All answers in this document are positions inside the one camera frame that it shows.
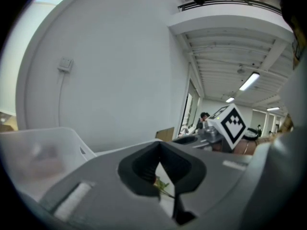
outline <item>white plastic bin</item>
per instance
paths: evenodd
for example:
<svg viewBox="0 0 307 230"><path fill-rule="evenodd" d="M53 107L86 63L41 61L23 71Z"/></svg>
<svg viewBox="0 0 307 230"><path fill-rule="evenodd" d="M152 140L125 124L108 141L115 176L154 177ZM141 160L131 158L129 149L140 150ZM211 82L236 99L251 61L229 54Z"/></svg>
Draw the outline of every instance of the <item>white plastic bin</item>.
<svg viewBox="0 0 307 230"><path fill-rule="evenodd" d="M0 133L1 158L17 190L39 201L63 177L96 157L71 128Z"/></svg>

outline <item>fluorescent light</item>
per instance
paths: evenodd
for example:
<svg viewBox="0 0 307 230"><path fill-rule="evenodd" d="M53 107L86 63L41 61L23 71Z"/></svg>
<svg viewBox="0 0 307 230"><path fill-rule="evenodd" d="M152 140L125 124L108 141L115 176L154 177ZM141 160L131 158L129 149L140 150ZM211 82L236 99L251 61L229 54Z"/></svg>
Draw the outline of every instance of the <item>fluorescent light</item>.
<svg viewBox="0 0 307 230"><path fill-rule="evenodd" d="M233 97L230 97L226 102L227 103L230 103L230 102L232 102L234 100L234 98Z"/></svg>
<svg viewBox="0 0 307 230"><path fill-rule="evenodd" d="M245 83L241 86L240 90L244 91L246 90L250 85L253 84L254 81L256 81L260 77L260 74L257 72L253 72L250 77L245 81Z"/></svg>
<svg viewBox="0 0 307 230"><path fill-rule="evenodd" d="M279 107L272 107L267 109L267 111L275 111L275 110L279 110Z"/></svg>

